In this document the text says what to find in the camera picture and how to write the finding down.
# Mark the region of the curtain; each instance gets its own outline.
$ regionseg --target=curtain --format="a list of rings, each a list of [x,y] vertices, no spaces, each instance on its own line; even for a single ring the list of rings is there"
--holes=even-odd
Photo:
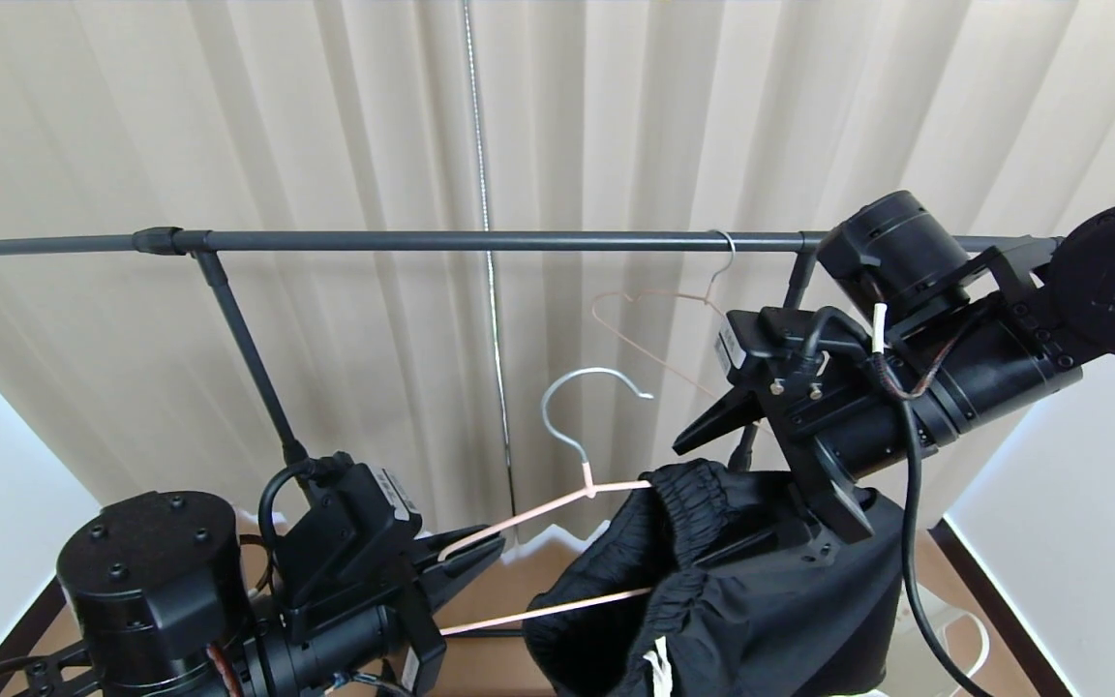
[[[1115,203],[1115,3],[473,0],[493,230],[826,230],[910,188],[957,234],[1066,234]],[[460,3],[0,3],[0,238],[478,230]],[[297,435],[395,472],[426,526],[496,520],[673,462],[714,398],[593,320],[607,291],[702,296],[728,254],[496,253],[505,447],[481,253],[226,253]],[[778,304],[739,254],[721,309]],[[817,271],[805,308],[842,304]],[[712,394],[698,301],[602,318]],[[0,258],[0,391],[101,502],[202,488],[252,510],[281,464],[197,268]],[[938,516],[1019,415],[927,465]],[[725,458],[734,437],[698,454]],[[756,467],[784,466],[760,433]],[[899,467],[870,484],[901,495]],[[585,534],[620,497],[556,522]],[[295,493],[279,509],[302,511]]]

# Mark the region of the hanger hook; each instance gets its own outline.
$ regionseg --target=hanger hook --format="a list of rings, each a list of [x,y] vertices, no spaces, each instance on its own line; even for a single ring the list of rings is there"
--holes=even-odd
[[[709,230],[708,232],[715,232],[717,234],[720,234],[721,238],[725,238],[726,242],[730,243],[730,259],[726,261],[724,267],[717,269],[716,273],[712,273],[712,278],[708,279],[708,291],[705,292],[704,294],[705,301],[707,301],[708,298],[712,296],[712,283],[716,283],[716,278],[727,272],[727,270],[730,270],[730,267],[734,265],[735,258],[738,256],[738,248],[737,245],[735,245],[734,239],[730,238],[730,234],[728,232],[725,232],[725,230]]]
[[[574,447],[574,449],[579,451],[580,463],[588,463],[588,451],[583,449],[583,445],[579,441],[575,441],[573,437],[566,436],[565,433],[562,433],[558,430],[558,428],[554,428],[553,423],[549,420],[549,400],[553,398],[554,393],[558,391],[558,388],[561,387],[562,385],[565,385],[568,380],[590,374],[605,374],[614,376],[615,378],[622,380],[622,383],[624,383],[627,387],[631,388],[631,391],[636,393],[636,397],[641,398],[641,400],[651,400],[651,398],[653,398],[653,396],[651,396],[650,393],[643,393],[641,391],[641,389],[636,387],[636,384],[631,383],[631,378],[622,375],[622,371],[614,369],[602,369],[602,367],[592,367],[592,369],[571,370],[569,374],[563,375],[558,379],[555,379],[554,383],[549,386],[549,389],[545,389],[545,396],[540,400],[540,418],[544,419],[545,429],[547,429],[550,434],[553,434],[553,437],[556,437],[558,441],[562,441],[566,445],[570,445],[571,447]]]

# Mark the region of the pink clothes hanger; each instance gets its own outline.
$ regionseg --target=pink clothes hanger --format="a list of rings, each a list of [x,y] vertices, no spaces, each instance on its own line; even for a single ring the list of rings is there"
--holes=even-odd
[[[723,312],[721,308],[717,308],[716,303],[714,303],[714,301],[711,299],[712,287],[716,284],[717,277],[720,277],[721,273],[725,273],[726,270],[729,270],[730,267],[734,265],[734,260],[738,255],[738,250],[737,250],[737,248],[735,248],[734,239],[730,238],[729,233],[723,232],[720,230],[712,230],[712,231],[708,231],[708,232],[715,232],[717,234],[720,234],[721,238],[725,238],[726,242],[730,243],[730,259],[728,261],[726,261],[726,263],[725,263],[724,267],[721,267],[720,269],[717,269],[716,273],[712,273],[712,278],[708,279],[708,290],[704,291],[704,296],[691,296],[691,294],[689,294],[689,292],[677,292],[677,291],[672,291],[672,290],[641,290],[641,291],[638,292],[638,294],[636,294],[636,297],[631,297],[631,296],[629,296],[624,291],[611,290],[611,291],[608,291],[608,292],[601,292],[600,296],[593,297],[592,298],[591,309],[592,309],[592,318],[595,321],[601,322],[601,327],[604,327],[607,330],[610,330],[611,332],[613,332],[614,336],[619,337],[619,339],[623,340],[628,346],[631,346],[631,348],[636,349],[636,351],[639,351],[639,352],[643,354],[644,356],[651,358],[651,360],[659,362],[660,365],[662,365],[662,367],[666,370],[671,371],[671,374],[677,375],[678,377],[685,379],[687,383],[689,383],[691,385],[695,385],[695,388],[699,389],[700,393],[705,393],[705,394],[708,395],[708,397],[711,397],[711,398],[714,398],[714,400],[716,400],[717,394],[712,393],[711,389],[708,389],[707,387],[704,387],[704,385],[700,385],[698,379],[695,379],[694,377],[691,377],[689,375],[686,375],[686,372],[682,371],[682,370],[678,370],[677,367],[673,367],[669,362],[662,360],[662,357],[660,357],[660,356],[658,356],[658,355],[649,351],[649,349],[643,348],[641,345],[637,343],[634,340],[629,339],[629,337],[624,336],[622,333],[622,331],[620,331],[619,329],[617,329],[617,327],[610,326],[610,322],[607,322],[605,319],[601,318],[600,312],[597,312],[597,303],[600,303],[601,300],[603,300],[603,299],[605,299],[605,297],[610,297],[610,296],[623,297],[623,299],[628,303],[636,303],[636,301],[638,301],[639,299],[641,299],[641,297],[644,297],[644,296],[665,296],[665,297],[677,297],[678,299],[681,299],[681,300],[696,300],[696,301],[699,301],[699,303],[704,303],[708,308],[712,308],[714,312],[716,312],[717,314],[720,314],[721,319],[724,320],[725,319],[725,312]]]
[[[573,437],[566,436],[565,433],[562,433],[558,430],[558,428],[554,428],[553,423],[549,420],[549,400],[550,398],[553,398],[554,391],[556,391],[559,387],[565,384],[566,380],[590,374],[605,374],[614,376],[615,378],[622,380],[622,383],[624,383],[627,387],[631,388],[631,391],[636,393],[636,397],[641,398],[641,400],[651,400],[651,398],[653,398],[651,394],[642,393],[641,389],[639,389],[638,387],[636,387],[633,383],[631,383],[631,378],[628,378],[628,376],[620,374],[619,370],[602,369],[602,367],[593,367],[593,369],[572,370],[569,374],[561,376],[561,378],[554,380],[554,383],[549,386],[549,389],[545,390],[545,396],[540,403],[540,415],[541,418],[544,419],[545,429],[547,429],[550,434],[553,434],[553,437],[556,437],[558,441],[562,441],[566,445],[574,447],[574,449],[579,452],[580,465],[583,467],[583,488],[572,491],[572,493],[563,495],[561,498],[554,498],[550,503],[543,503],[540,506],[532,509],[531,511],[524,511],[522,513],[518,513],[518,515],[504,520],[500,522],[500,524],[493,524],[491,526],[487,526],[487,529],[484,529],[475,534],[468,535],[468,538],[464,538],[455,543],[452,543],[449,546],[447,546],[445,550],[438,553],[437,555],[438,561],[445,561],[446,556],[450,555],[452,552],[460,550],[462,546],[468,546],[468,544],[477,543],[481,540],[484,540],[485,538],[492,538],[492,535],[495,535],[504,530],[508,530],[511,526],[522,524],[522,522],[524,521],[530,521],[535,516],[541,516],[544,515],[544,513],[565,506],[566,503],[573,503],[580,498],[593,498],[597,497],[597,494],[604,493],[605,491],[624,491],[629,488],[651,487],[651,484],[649,484],[649,482],[646,481],[620,481],[620,482],[614,482],[613,484],[597,484],[597,482],[592,480],[592,464],[589,463],[588,451],[583,448],[583,445],[580,442],[576,442]],[[615,601],[626,600],[628,598],[634,598],[637,596],[642,596],[646,594],[646,592],[651,592],[651,588],[638,588],[638,590],[636,591],[611,592],[611,594],[608,596],[588,598],[585,600],[575,600],[572,601],[572,603],[562,603],[561,606],[552,606],[552,608],[540,608],[539,610],[531,610],[530,612],[518,612],[514,614],[507,614],[507,617],[502,617],[502,618],[493,618],[471,623],[460,623],[460,626],[456,627],[446,627],[445,629],[442,630],[442,636],[460,635],[460,632],[465,631],[473,631],[475,629],[483,629],[486,627],[496,627],[501,626],[501,623],[521,621],[531,618],[540,618],[544,617],[544,614],[569,612],[569,610],[589,608],[589,606],[615,603]]]

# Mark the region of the floor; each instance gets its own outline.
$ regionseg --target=floor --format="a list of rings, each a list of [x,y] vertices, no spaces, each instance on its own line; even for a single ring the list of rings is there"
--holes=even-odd
[[[246,578],[255,578],[262,560],[260,552],[245,552]],[[544,546],[526,560],[515,561],[505,567],[494,565],[477,579],[467,591],[456,598],[437,614],[439,627],[475,621],[496,614],[522,612],[527,600],[536,592],[547,590],[558,570],[570,562],[572,554],[565,548]],[[960,606],[982,618],[982,611],[975,603],[972,594],[943,556],[941,550],[928,536],[921,538],[917,550],[920,582],[937,596],[953,606]],[[983,669],[975,679],[996,696],[1035,696],[1036,689],[1026,678],[1025,671],[1006,649],[995,627],[988,622],[991,635],[991,651]],[[49,654],[72,643],[79,638],[76,621],[70,612],[61,612],[49,628],[36,654]],[[961,621],[950,628],[952,656],[960,665],[969,664],[978,655],[978,632],[969,621]],[[21,676],[17,676],[4,694],[17,694],[26,687]],[[371,694],[362,686],[348,686],[338,694],[360,696]],[[553,694],[540,670],[532,664],[522,640],[518,639],[452,639],[446,655],[442,680],[435,697],[533,697]]]

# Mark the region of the black garment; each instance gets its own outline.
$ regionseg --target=black garment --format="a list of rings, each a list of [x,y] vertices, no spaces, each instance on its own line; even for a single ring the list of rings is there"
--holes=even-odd
[[[696,561],[788,519],[791,473],[730,473],[696,459],[642,480],[605,534],[530,609],[653,587],[648,596],[523,623],[532,658],[558,694],[648,696],[642,658],[665,636],[676,689],[685,696],[752,697],[867,693],[884,679],[884,655],[901,592],[902,511],[856,490],[875,538],[833,548],[831,565],[778,570],[778,554],[734,565]]]

